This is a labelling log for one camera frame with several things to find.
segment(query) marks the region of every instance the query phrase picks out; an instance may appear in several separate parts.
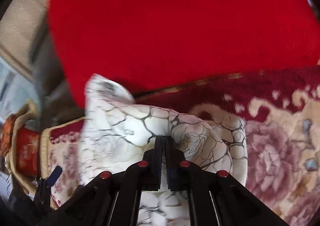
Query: floral carpet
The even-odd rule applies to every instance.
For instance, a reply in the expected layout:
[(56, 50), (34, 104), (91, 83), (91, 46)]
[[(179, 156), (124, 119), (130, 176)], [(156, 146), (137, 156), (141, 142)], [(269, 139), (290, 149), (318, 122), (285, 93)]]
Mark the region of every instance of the floral carpet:
[(219, 124), (219, 112), (242, 117), (246, 188), (290, 226), (306, 226), (318, 210), (319, 67), (230, 74), (155, 92), (137, 103), (194, 114), (210, 125)]

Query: white cloth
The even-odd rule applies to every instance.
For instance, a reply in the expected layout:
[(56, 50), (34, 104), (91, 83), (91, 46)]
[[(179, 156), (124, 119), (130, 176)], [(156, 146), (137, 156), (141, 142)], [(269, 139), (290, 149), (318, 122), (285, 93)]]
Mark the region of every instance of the white cloth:
[[(79, 146), (80, 181), (85, 185), (102, 171), (118, 173), (126, 170), (128, 166), (142, 160), (146, 150), (153, 148), (156, 136), (171, 136), (185, 153), (186, 159), (203, 170), (214, 173), (227, 170), (232, 174), (233, 159), (228, 144), (218, 135), (225, 133), (224, 128), (215, 128), (212, 129), (193, 115), (136, 105), (132, 95), (123, 86), (93, 75), (86, 86), (86, 121)], [(242, 149), (246, 149), (245, 138), (239, 139), (240, 142)], [(239, 157), (237, 151), (232, 152), (233, 156)], [(247, 162), (242, 162), (235, 173), (235, 178), (243, 185), (246, 171)], [(188, 225), (185, 194), (170, 192), (164, 181), (166, 173), (163, 165), (161, 190), (142, 193), (138, 223)]]

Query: red cloth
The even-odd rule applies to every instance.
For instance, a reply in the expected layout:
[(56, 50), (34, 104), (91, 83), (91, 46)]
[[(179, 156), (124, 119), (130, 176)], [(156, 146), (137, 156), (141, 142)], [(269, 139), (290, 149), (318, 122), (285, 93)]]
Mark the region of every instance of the red cloth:
[(84, 106), (93, 73), (132, 93), (220, 73), (316, 65), (306, 0), (51, 0), (50, 28)]

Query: red fabric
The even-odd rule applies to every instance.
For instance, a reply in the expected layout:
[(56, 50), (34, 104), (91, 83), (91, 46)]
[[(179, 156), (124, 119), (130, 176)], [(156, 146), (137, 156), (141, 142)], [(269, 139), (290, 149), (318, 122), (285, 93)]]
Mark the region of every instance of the red fabric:
[(306, 0), (51, 0), (49, 21), (81, 107), (93, 73), (137, 93), (319, 59)]

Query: red container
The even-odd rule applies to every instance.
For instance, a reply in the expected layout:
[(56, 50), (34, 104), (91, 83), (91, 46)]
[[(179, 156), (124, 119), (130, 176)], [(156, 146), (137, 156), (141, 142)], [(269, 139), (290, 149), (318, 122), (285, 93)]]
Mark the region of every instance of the red container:
[(21, 128), (17, 135), (17, 170), (24, 175), (38, 175), (38, 146), (40, 135), (32, 130)]

